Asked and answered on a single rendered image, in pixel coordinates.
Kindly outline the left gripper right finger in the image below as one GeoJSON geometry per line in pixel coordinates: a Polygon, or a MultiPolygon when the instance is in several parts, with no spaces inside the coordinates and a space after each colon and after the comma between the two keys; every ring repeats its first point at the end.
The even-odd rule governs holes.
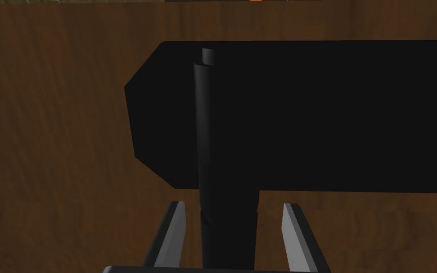
{"type": "Polygon", "coordinates": [[[296,203],[283,205],[282,237],[291,272],[331,272],[303,211],[296,203]]]}

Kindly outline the brown wooden door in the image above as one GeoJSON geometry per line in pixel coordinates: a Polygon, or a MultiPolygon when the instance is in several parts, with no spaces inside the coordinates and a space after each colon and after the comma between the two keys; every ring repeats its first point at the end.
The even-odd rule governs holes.
{"type": "Polygon", "coordinates": [[[164,40],[437,38],[437,0],[0,5],[0,273],[141,265],[183,200],[133,155],[124,85],[164,40]]]}

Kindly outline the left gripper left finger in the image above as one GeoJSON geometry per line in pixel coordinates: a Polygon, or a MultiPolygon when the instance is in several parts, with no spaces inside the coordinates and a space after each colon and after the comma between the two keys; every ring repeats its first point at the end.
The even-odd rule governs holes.
{"type": "Polygon", "coordinates": [[[178,268],[185,231],[186,211],[184,201],[172,201],[155,234],[143,266],[178,268]]]}

